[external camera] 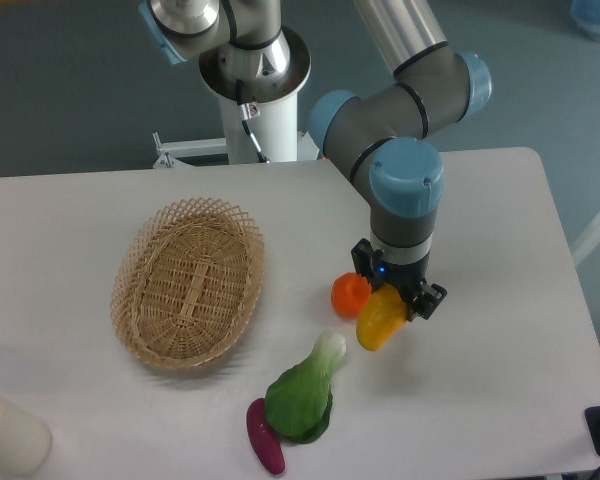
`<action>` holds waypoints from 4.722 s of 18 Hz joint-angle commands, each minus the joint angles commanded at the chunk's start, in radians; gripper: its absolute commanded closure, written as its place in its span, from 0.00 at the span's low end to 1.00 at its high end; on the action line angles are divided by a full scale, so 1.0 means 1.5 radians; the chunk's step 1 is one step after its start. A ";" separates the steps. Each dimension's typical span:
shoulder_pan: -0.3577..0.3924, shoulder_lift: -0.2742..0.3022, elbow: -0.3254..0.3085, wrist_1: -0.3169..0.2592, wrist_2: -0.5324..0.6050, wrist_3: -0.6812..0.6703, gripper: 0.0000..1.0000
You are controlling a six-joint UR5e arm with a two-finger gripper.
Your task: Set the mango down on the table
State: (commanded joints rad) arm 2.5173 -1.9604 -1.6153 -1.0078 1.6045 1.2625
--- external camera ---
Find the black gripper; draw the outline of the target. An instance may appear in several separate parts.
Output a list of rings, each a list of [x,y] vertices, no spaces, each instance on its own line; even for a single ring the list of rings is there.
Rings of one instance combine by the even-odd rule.
[[[429,254],[414,263],[391,263],[368,239],[361,239],[352,248],[351,256],[355,272],[369,281],[373,292],[385,284],[398,291],[409,307],[409,321],[416,317],[428,320],[448,294],[443,286],[425,279]]]

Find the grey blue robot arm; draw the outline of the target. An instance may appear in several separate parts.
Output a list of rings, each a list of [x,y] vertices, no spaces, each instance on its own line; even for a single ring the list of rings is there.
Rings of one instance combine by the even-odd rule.
[[[427,137],[488,102],[488,67],[449,45],[425,1],[356,5],[394,82],[362,99],[336,90],[312,108],[307,131],[318,150],[370,208],[369,239],[352,251],[374,289],[394,287],[407,317],[429,318],[446,290],[426,269],[442,160]],[[284,26],[277,1],[144,1],[140,14],[173,64],[196,60],[216,96],[233,164],[298,159],[297,96],[311,59]]]

